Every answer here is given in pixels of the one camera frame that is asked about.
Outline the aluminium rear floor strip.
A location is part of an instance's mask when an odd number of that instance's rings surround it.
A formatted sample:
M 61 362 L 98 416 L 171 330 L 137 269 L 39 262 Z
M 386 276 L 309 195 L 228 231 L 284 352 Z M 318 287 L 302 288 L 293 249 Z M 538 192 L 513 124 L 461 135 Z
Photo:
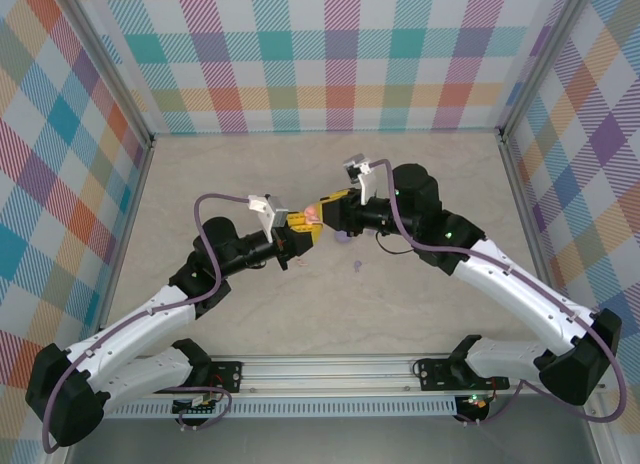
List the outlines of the aluminium rear floor strip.
M 245 136 L 293 136 L 293 135 L 314 135 L 314 134 L 328 134 L 328 135 L 350 135 L 350 134 L 488 134 L 498 135 L 499 128 L 480 128 L 480 127 L 467 127 L 467 128 L 383 128 L 383 129 L 338 129 L 338 130 L 326 130 L 326 129 L 297 129 L 297 130 L 264 130 L 264 131 L 233 131 L 233 132 L 156 132 L 153 134 L 153 138 L 158 140 L 160 138 L 191 138 L 191 137 L 245 137 Z

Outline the aluminium corner post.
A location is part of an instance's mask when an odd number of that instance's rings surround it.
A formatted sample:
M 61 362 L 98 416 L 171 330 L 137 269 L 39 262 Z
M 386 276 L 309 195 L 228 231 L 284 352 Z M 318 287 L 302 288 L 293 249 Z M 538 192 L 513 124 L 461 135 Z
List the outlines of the aluminium corner post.
M 518 77 L 497 121 L 496 133 L 502 140 L 507 139 L 523 119 L 583 8 L 583 0 L 554 0 L 552 5 L 544 4 L 544 23 L 534 33 L 535 40 L 527 48 L 528 55 L 519 67 Z
M 154 146 L 154 130 L 131 93 L 142 79 L 106 0 L 58 0 L 134 132 Z

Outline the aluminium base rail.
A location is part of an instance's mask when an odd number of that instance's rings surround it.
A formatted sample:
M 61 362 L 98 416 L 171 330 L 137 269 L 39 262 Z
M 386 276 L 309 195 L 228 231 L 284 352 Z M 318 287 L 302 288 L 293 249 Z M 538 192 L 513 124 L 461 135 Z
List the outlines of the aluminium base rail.
M 473 378 L 467 384 L 446 373 L 441 355 L 333 355 L 333 356 L 207 356 L 223 363 L 240 362 L 242 377 L 237 397 L 375 396 L 409 392 L 434 395 L 489 395 L 515 389 L 516 381 L 504 371 Z M 116 409 L 155 392 L 175 389 L 192 371 L 186 354 L 170 347 L 160 354 L 131 362 L 91 379 L 98 392 L 110 394 L 109 409 Z

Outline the aluminium side floor rail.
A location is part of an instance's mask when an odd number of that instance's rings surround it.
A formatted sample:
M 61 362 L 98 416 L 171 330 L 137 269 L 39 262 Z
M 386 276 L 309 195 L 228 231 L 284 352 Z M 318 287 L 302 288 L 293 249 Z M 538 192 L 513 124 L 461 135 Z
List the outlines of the aluminium side floor rail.
M 509 272 L 501 273 L 499 281 L 509 295 L 511 312 L 534 332 L 546 349 L 562 355 L 574 348 L 574 338 L 585 334 L 575 321 L 579 306 L 551 287 L 550 272 L 543 262 L 540 240 L 533 228 L 533 214 L 528 209 L 512 152 L 506 139 L 497 135 L 496 141 L 535 269 L 529 273 L 509 261 Z
M 97 307 L 97 310 L 96 310 L 96 314 L 94 315 L 94 318 L 92 319 L 91 324 L 89 326 L 89 331 L 90 331 L 89 336 L 94 335 L 95 333 L 100 331 L 108 320 L 111 307 L 113 304 L 115 292 L 117 289 L 118 281 L 119 281 L 122 268 L 124 265 L 124 261 L 126 258 L 126 253 L 127 253 L 130 239 L 131 239 L 132 231 L 134 228 L 136 216 L 137 216 L 140 202 L 144 193 L 144 187 L 147 182 L 149 171 L 152 165 L 156 143 L 157 143 L 156 137 L 151 136 L 151 141 L 146 146 L 145 151 L 143 153 L 139 179 L 135 186 L 132 198 L 130 200 L 129 209 L 126 215 L 127 219 L 125 221 L 124 228 L 123 228 L 122 238 L 119 241 L 118 247 L 116 248 L 115 260 L 114 260 L 112 271 L 109 275 L 109 281 L 107 283 L 105 293 L 101 298 L 99 306 Z

